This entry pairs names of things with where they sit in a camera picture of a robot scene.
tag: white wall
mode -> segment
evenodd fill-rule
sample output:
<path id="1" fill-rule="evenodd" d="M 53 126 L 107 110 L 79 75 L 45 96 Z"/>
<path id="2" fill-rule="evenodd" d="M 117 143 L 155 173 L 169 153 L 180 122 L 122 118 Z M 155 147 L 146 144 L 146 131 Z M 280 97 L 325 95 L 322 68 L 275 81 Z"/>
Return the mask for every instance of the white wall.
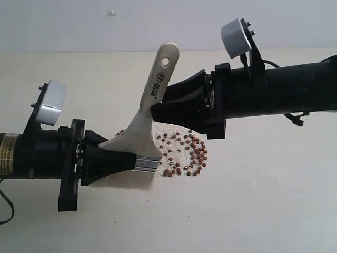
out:
<path id="1" fill-rule="evenodd" d="M 261 47 L 337 46 L 335 0 L 2 0 L 0 52 L 220 50 L 220 29 L 251 21 Z M 118 15 L 108 17 L 113 9 Z"/>
<path id="2" fill-rule="evenodd" d="M 336 52 L 262 55 L 291 65 Z M 86 119 L 87 129 L 111 137 L 134 116 L 153 59 L 154 53 L 0 54 L 0 132 L 22 132 L 37 87 L 53 79 L 68 87 L 57 126 Z M 172 83 L 227 60 L 224 52 L 182 52 Z M 200 176 L 112 175 L 101 187 L 80 187 L 72 213 L 57 212 L 59 180 L 5 180 L 0 188 L 16 216 L 0 226 L 1 252 L 336 253 L 336 129 L 332 113 L 313 113 L 303 128 L 282 115 L 228 120 L 227 139 L 207 141 Z M 0 199 L 0 220 L 8 212 Z"/>

